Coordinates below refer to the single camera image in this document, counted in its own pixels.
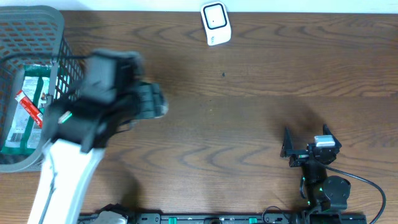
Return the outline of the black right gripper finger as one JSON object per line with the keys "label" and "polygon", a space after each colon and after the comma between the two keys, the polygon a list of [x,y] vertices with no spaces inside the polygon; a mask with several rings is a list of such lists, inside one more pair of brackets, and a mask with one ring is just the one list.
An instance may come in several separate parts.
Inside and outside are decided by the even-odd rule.
{"label": "black right gripper finger", "polygon": [[308,157],[308,151],[305,149],[295,149],[290,131],[288,128],[284,129],[284,139],[280,151],[280,157]]}
{"label": "black right gripper finger", "polygon": [[330,129],[329,129],[329,127],[327,126],[327,124],[324,124],[323,125],[323,135],[330,135],[330,136],[332,136],[333,134],[331,133],[331,131],[330,131]]}

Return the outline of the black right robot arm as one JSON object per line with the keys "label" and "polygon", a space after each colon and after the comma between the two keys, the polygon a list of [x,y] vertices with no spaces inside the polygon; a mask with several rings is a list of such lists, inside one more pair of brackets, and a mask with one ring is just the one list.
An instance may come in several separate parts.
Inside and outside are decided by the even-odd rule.
{"label": "black right robot arm", "polygon": [[337,175],[327,174],[327,165],[336,160],[341,143],[323,125],[323,134],[314,137],[305,149],[295,149],[288,128],[284,130],[284,140],[280,157],[289,158],[290,167],[302,169],[300,193],[309,202],[310,208],[319,212],[340,212],[348,207],[351,183]]}

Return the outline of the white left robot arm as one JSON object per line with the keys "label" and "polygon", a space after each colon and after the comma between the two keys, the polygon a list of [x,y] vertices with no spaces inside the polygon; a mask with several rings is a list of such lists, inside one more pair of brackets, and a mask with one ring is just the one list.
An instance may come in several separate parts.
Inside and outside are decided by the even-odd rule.
{"label": "white left robot arm", "polygon": [[144,81],[138,52],[96,49],[86,60],[84,77],[45,110],[29,223],[76,223],[109,139],[168,112],[160,86]]}

